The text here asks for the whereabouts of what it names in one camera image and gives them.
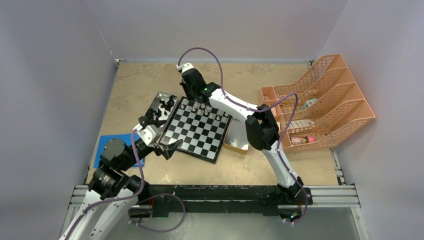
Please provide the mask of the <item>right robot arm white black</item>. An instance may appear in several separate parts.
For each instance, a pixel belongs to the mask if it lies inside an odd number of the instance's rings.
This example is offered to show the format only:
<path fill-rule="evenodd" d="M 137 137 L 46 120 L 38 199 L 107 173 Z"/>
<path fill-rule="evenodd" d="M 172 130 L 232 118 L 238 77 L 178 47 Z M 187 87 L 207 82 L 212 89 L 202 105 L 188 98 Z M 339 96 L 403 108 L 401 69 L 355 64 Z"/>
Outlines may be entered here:
<path fill-rule="evenodd" d="M 236 97 L 214 82 L 207 84 L 197 69 L 180 69 L 179 72 L 182 77 L 180 85 L 189 99 L 222 110 L 244 123 L 248 143 L 265 155 L 276 175 L 282 200 L 288 204 L 298 200 L 303 184 L 282 150 L 280 128 L 272 111 L 266 109 L 268 106 L 244 101 L 233 103 L 231 99 L 237 100 Z"/>

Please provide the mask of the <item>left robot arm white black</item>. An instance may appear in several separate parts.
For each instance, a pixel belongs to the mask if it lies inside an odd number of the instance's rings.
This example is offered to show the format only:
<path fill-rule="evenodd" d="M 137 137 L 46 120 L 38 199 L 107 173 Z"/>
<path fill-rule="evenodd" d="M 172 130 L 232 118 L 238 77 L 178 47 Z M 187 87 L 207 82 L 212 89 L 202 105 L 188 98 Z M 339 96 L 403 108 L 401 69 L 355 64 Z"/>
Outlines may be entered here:
<path fill-rule="evenodd" d="M 150 193 L 144 175 L 128 176 L 125 171 L 133 165 L 141 169 L 141 159 L 150 153 L 170 159 L 182 140 L 159 146 L 160 127 L 168 120 L 141 116 L 138 121 L 131 133 L 131 145 L 120 138 L 104 145 L 82 204 L 60 239 L 103 240 L 132 206 L 154 204 L 155 196 Z"/>

